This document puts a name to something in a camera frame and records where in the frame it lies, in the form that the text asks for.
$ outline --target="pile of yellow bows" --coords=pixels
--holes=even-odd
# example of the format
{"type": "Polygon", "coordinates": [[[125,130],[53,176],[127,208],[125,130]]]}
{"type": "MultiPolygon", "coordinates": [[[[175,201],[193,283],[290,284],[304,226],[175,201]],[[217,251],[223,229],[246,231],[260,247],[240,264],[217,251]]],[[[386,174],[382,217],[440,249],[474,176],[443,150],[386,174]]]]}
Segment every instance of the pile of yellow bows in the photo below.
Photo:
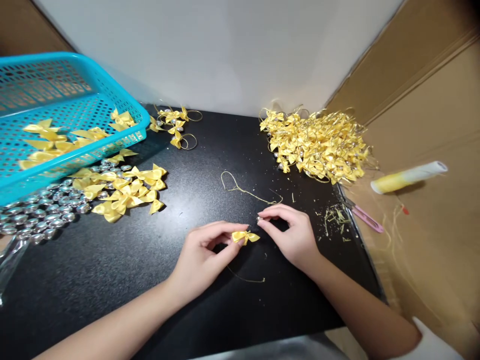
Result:
{"type": "MultiPolygon", "coordinates": [[[[136,153],[124,151],[121,156],[129,155],[136,155],[136,153]]],[[[135,166],[131,171],[122,174],[132,180],[118,178],[114,172],[100,174],[92,172],[88,168],[82,168],[69,177],[75,178],[72,186],[83,191],[89,200],[97,198],[100,192],[105,190],[107,182],[112,183],[115,191],[109,197],[103,198],[104,202],[95,206],[92,212],[103,215],[109,223],[114,223],[125,214],[127,209],[135,208],[143,203],[151,203],[150,214],[160,210],[164,203],[157,199],[157,191],[165,189],[166,185],[162,176],[166,173],[164,168],[153,164],[152,170],[139,171],[135,166]]]]}
{"type": "Polygon", "coordinates": [[[365,172],[361,164],[369,155],[362,139],[365,128],[343,112],[318,111],[301,118],[305,109],[291,114],[265,109],[260,130],[268,132],[269,149],[277,158],[278,168],[290,172],[296,165],[300,172],[318,181],[332,184],[353,182],[365,172]]]}
{"type": "MultiPolygon", "coordinates": [[[[136,125],[128,111],[119,114],[119,111],[115,109],[111,113],[110,118],[115,120],[115,123],[110,124],[110,126],[117,131],[123,131],[136,125]]],[[[22,170],[30,169],[38,164],[45,163],[66,153],[72,152],[73,150],[84,147],[85,145],[91,144],[97,140],[101,140],[110,136],[110,134],[106,133],[101,128],[93,127],[89,130],[72,131],[71,134],[78,137],[75,141],[68,142],[66,135],[57,134],[60,128],[50,127],[51,125],[52,119],[50,118],[42,120],[37,124],[30,124],[23,129],[25,132],[38,134],[47,141],[24,140],[26,143],[39,151],[29,155],[28,160],[20,160],[18,162],[22,170]]]]}
{"type": "Polygon", "coordinates": [[[234,243],[238,243],[239,241],[243,241],[243,246],[247,245],[249,240],[254,243],[258,239],[260,239],[260,236],[251,233],[250,231],[235,231],[232,232],[231,238],[233,239],[234,243]]]}
{"type": "Polygon", "coordinates": [[[158,118],[157,120],[154,119],[153,116],[150,116],[150,130],[158,133],[159,131],[166,131],[169,134],[173,135],[173,138],[170,141],[170,144],[175,146],[177,149],[181,149],[181,141],[183,136],[180,134],[184,131],[184,124],[191,120],[188,117],[188,111],[185,107],[181,107],[180,111],[158,111],[158,118]],[[163,128],[163,125],[171,126],[170,129],[163,128]]]}

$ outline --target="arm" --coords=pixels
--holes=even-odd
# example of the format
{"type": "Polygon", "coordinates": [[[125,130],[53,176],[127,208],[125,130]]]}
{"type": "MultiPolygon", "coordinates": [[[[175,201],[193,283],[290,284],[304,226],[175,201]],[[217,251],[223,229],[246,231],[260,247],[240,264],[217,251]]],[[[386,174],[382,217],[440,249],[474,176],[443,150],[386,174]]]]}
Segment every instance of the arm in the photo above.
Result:
{"type": "Polygon", "coordinates": [[[203,293],[242,247],[231,234],[248,225],[218,221],[193,229],[170,277],[35,359],[130,359],[173,314],[203,293]],[[217,244],[227,244],[215,254],[217,244]]]}
{"type": "Polygon", "coordinates": [[[278,204],[258,215],[262,218],[258,225],[283,255],[318,285],[369,357],[395,358],[417,346],[422,336],[414,325],[320,254],[307,214],[278,204]],[[278,230],[268,221],[276,217],[288,222],[287,231],[278,230]]]}

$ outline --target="white wall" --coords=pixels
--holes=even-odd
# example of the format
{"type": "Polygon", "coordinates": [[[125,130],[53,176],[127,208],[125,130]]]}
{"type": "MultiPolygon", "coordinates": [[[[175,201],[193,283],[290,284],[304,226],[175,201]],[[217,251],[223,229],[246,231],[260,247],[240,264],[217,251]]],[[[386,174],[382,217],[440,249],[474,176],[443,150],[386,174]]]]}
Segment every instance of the white wall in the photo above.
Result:
{"type": "Polygon", "coordinates": [[[402,0],[35,0],[142,102],[322,108],[402,0]]]}

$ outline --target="person's left hand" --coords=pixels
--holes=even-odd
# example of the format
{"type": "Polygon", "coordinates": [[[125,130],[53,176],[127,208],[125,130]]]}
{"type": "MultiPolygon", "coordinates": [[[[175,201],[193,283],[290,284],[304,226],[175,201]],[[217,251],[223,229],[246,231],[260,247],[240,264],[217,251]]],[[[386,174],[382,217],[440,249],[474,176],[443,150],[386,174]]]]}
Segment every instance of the person's left hand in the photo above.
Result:
{"type": "Polygon", "coordinates": [[[245,231],[248,227],[217,221],[190,230],[175,269],[166,280],[178,301],[186,305],[215,281],[242,247],[242,241],[232,240],[232,233],[245,231]],[[217,244],[227,244],[227,247],[216,254],[212,249],[217,244]]]}

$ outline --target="cardboard box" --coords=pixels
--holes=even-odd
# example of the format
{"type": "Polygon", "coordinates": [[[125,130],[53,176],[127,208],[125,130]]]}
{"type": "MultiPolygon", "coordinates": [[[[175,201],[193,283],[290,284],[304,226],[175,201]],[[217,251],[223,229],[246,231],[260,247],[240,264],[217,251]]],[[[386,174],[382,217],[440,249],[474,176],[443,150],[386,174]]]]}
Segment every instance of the cardboard box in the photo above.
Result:
{"type": "Polygon", "coordinates": [[[346,190],[390,305],[466,359],[480,355],[480,41],[457,0],[407,0],[331,98],[367,126],[379,171],[346,190]],[[370,181],[431,161],[444,176],[378,195],[370,181]],[[409,210],[402,212],[401,206],[409,210]]]}

